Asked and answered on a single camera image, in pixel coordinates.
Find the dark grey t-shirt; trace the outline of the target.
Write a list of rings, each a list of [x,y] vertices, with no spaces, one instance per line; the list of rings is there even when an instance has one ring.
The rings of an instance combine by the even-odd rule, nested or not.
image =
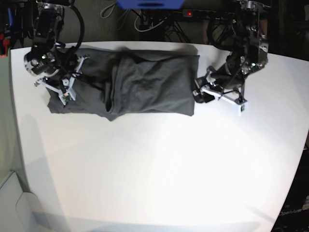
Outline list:
[[[194,114],[192,94],[199,56],[195,52],[83,48],[85,81],[74,83],[76,99],[64,106],[50,92],[53,114],[94,114],[109,121],[130,113]]]

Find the red clamp at table corner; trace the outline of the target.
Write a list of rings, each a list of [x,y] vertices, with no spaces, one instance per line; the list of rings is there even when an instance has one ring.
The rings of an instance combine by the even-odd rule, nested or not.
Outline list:
[[[5,36],[4,32],[0,34],[0,56],[6,57],[10,47],[10,38]]]

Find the black power strip red light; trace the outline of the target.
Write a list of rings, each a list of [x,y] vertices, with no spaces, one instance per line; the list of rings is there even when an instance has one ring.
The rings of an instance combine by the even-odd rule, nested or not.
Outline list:
[[[182,15],[184,18],[206,20],[206,19],[228,19],[233,15],[233,13],[221,12],[221,11],[184,9],[182,10]]]

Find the blue box at top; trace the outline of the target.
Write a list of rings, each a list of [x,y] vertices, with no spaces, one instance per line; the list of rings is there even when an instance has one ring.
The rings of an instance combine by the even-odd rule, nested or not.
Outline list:
[[[123,9],[180,9],[184,0],[117,0]]]

